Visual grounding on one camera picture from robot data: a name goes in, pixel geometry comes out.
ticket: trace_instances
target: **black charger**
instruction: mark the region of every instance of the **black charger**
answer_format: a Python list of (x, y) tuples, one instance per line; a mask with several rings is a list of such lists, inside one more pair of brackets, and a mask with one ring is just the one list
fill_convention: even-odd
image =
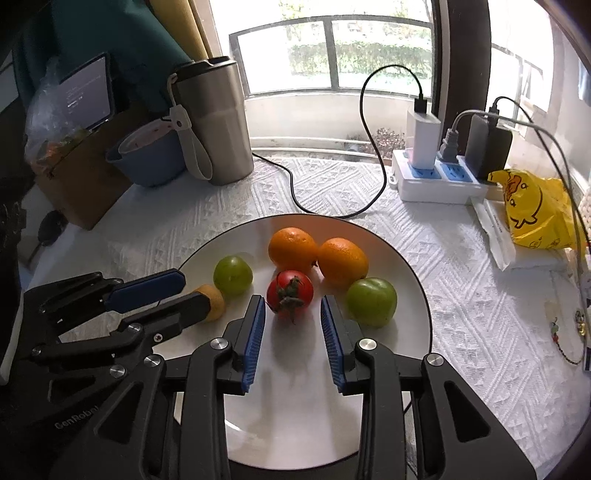
[[(491, 113), (499, 113), (490, 108)], [(503, 170), (507, 163), (513, 133), (499, 126), (496, 118), (472, 116), (465, 162), (478, 180), (486, 180), (491, 171)]]

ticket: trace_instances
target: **plate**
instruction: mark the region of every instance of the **plate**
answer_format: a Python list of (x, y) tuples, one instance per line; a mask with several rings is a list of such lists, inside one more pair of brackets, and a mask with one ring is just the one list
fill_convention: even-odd
[[(165, 358), (190, 355), (199, 345), (221, 336), (226, 324), (244, 316), (253, 294), (265, 296), (275, 267), (267, 255), (271, 236), (295, 226), (320, 245), (332, 237), (347, 238), (369, 259), (368, 277), (388, 280), (398, 293), (393, 320), (381, 329), (362, 327), (395, 353), (423, 358), (431, 348), (431, 317), (417, 276), (403, 257), (372, 232), (343, 220), (317, 215), (278, 215), (236, 226), (212, 239), (185, 261), (180, 270), (189, 293), (213, 283), (217, 262), (227, 255), (242, 257), (252, 268), (249, 291), (227, 305), (217, 322), (197, 324), (154, 350)], [(256, 376), (244, 397), (226, 395), (226, 439), (231, 460), (254, 467), (291, 470), (326, 465), (359, 449), (362, 397), (343, 397), (333, 384), (322, 328), (320, 299), (337, 297), (343, 314), (345, 292), (326, 285), (320, 270), (309, 275), (314, 300), (307, 318), (295, 325), (277, 320), (267, 307)]]

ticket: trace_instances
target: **plate rim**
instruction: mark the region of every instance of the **plate rim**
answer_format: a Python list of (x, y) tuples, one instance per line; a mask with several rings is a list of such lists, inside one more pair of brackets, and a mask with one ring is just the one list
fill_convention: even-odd
[[(185, 265), (185, 263), (187, 263), (189, 260), (191, 260), (191, 258), (193, 258), (193, 255), (195, 255), (196, 253), (198, 253), (207, 244), (209, 244), (210, 242), (213, 242), (218, 237), (220, 237), (220, 236), (222, 236), (222, 235), (230, 232), (231, 230), (234, 230), (235, 228), (238, 228), (238, 227), (240, 227), (242, 225), (246, 225), (248, 223), (257, 222), (259, 220), (263, 220), (263, 219), (266, 219), (266, 218), (287, 217), (287, 216), (296, 216), (296, 215), (297, 216), (315, 216), (315, 217), (319, 217), (319, 218), (326, 218), (326, 219), (330, 219), (330, 220), (337, 220), (339, 222), (348, 223), (350, 225), (353, 225), (355, 227), (361, 228), (361, 229), (369, 232), (371, 235), (379, 238), (382, 242), (384, 242), (392, 250), (394, 250), (394, 252), (402, 259), (402, 261), (406, 264), (406, 266), (408, 267), (408, 269), (412, 272), (415, 280), (418, 283), (419, 288), (421, 289), (421, 294), (423, 294), (423, 299), (425, 300), (425, 305), (427, 306), (427, 314), (428, 314), (428, 317), (429, 317), (429, 349), (428, 349), (428, 351), (427, 351), (427, 353), (425, 355), (428, 355), (428, 354), (432, 353), (432, 351), (433, 351), (433, 319), (431, 318), (431, 307), (429, 306), (429, 300), (427, 298), (427, 294), (425, 293), (425, 289), (423, 288), (423, 284), (419, 280), (419, 277), (417, 277), (417, 273), (414, 271), (414, 269), (412, 268), (412, 266), (408, 263), (408, 261), (406, 260), (406, 258), (404, 258), (403, 254), (401, 254), (387, 240), (385, 240), (384, 238), (382, 238), (381, 236), (379, 236), (377, 233), (372, 232), (368, 228), (365, 228), (364, 226), (358, 225), (357, 223), (348, 222), (347, 220), (344, 220), (342, 218), (331, 217), (331, 216), (328, 216), (328, 215), (319, 215), (317, 213), (297, 213), (297, 212), (294, 212), (294, 213), (278, 213), (278, 214), (275, 214), (275, 215), (265, 215), (265, 216), (262, 216), (262, 217), (259, 217), (259, 218), (253, 218), (253, 219), (248, 220), (246, 222), (239, 223), (238, 225), (234, 225), (233, 227), (229, 228), (228, 230), (224, 230), (223, 232), (217, 234), (213, 238), (210, 238), (207, 242), (205, 242), (198, 249), (196, 249), (191, 255), (189, 255), (187, 257), (187, 259), (184, 260), (183, 263), (180, 264), (180, 266), (177, 268), (177, 270), (181, 271), (181, 269)], [(402, 411), (402, 415), (403, 416), (406, 415), (408, 409), (411, 406), (412, 406), (412, 403), (409, 403), (406, 406), (406, 408), (403, 409), (403, 411)], [(299, 471), (311, 471), (311, 470), (314, 470), (314, 469), (325, 468), (325, 467), (330, 466), (330, 465), (335, 465), (335, 464), (337, 464), (339, 462), (343, 462), (344, 460), (347, 460), (347, 459), (351, 458), (352, 456), (357, 455), (358, 453), (359, 453), (359, 451), (354, 452), (354, 453), (351, 453), (350, 455), (344, 456), (343, 458), (340, 458), (339, 460), (334, 460), (333, 462), (324, 463), (322, 465), (312, 466), (312, 467), (308, 467), (308, 468), (304, 468), (304, 469), (295, 468), (295, 469), (280, 469), (280, 470), (277, 470), (277, 469), (264, 468), (264, 467), (260, 467), (260, 466), (252, 466), (252, 465), (248, 465), (247, 463), (237, 462), (236, 460), (231, 460), (231, 461), (232, 462), (236, 462), (236, 463), (240, 463), (241, 465), (247, 465), (247, 466), (249, 466), (251, 468), (256, 468), (256, 469), (261, 469), (261, 470), (269, 470), (269, 471), (273, 471), (273, 472), (285, 472), (285, 471), (299, 472)]]

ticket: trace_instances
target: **white tablecloth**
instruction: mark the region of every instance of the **white tablecloth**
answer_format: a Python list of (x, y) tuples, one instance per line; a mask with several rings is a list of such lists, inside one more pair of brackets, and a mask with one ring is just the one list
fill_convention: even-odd
[[(378, 165), (285, 159), (296, 194), (318, 213), (359, 209), (378, 191)], [(157, 189), (130, 188), (86, 232), (68, 226), (42, 255), (31, 287), (89, 271), (132, 280), (180, 264), (219, 233), (261, 216), (297, 212), (287, 175), (257, 161), (245, 180), (213, 187), (184, 174)], [(433, 351), (474, 388), (544, 478), (589, 413), (591, 381), (569, 365), (550, 338), (544, 303), (560, 305), (559, 335), (575, 358), (576, 290), (564, 274), (499, 271), (471, 207), (403, 203), (387, 187), (352, 222), (392, 244), (415, 269), (433, 318)], [(106, 335), (119, 321), (105, 314), (66, 335)]]

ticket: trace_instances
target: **black lid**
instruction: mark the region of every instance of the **black lid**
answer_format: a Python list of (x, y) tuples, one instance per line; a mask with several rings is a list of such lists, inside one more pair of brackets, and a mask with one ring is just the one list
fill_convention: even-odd
[(182, 82), (183, 80), (196, 77), (202, 73), (211, 72), (212, 70), (227, 67), (228, 65), (233, 65), (235, 63), (234, 60), (231, 60), (230, 57), (226, 56), (213, 57), (211, 59), (189, 63), (179, 67), (175, 71), (177, 74), (177, 82)]

